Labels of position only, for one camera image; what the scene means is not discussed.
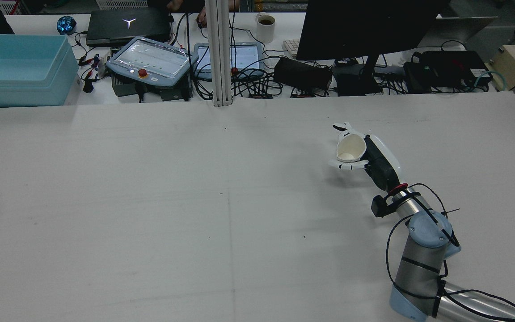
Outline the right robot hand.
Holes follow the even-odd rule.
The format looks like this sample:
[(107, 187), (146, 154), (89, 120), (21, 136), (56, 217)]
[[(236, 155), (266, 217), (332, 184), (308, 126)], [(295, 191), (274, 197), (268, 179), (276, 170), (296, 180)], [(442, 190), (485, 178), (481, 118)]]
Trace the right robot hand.
[(335, 159), (329, 165), (348, 171), (363, 169), (385, 192), (406, 183), (398, 159), (379, 137), (361, 133), (348, 122), (333, 123), (332, 127), (339, 134)]

